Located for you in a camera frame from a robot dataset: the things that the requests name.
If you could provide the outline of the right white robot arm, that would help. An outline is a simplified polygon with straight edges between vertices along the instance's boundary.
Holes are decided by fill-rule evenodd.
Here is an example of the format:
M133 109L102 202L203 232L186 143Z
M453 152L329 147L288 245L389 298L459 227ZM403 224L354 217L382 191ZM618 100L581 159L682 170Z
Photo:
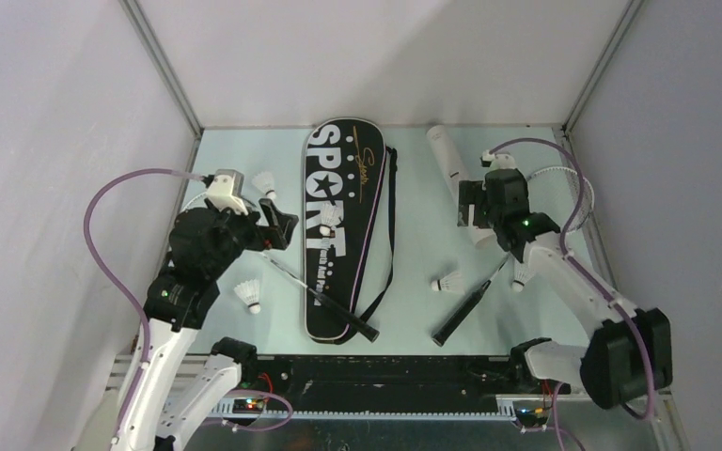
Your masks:
M584 347L539 337L511 350L509 378L532 393L546 380L582 388L600 408L652 400L673 382L671 328L658 308L643 310L608 285L567 246L562 228L531 208L526 177L495 169L459 183L460 226L490 229L500 248L542 278L572 311Z

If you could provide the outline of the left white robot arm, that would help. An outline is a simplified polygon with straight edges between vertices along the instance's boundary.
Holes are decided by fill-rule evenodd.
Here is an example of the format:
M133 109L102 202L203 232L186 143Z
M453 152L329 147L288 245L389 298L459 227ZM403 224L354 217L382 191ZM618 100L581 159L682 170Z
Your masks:
M167 399L188 350L220 295L219 278L245 251L285 250L299 219L262 198L240 214L212 203L181 212L168 242L167 265L150 284L142 308L133 380L121 393L111 450L182 450L231 390L248 391L259 379L257 349L224 337L199 374L172 405Z

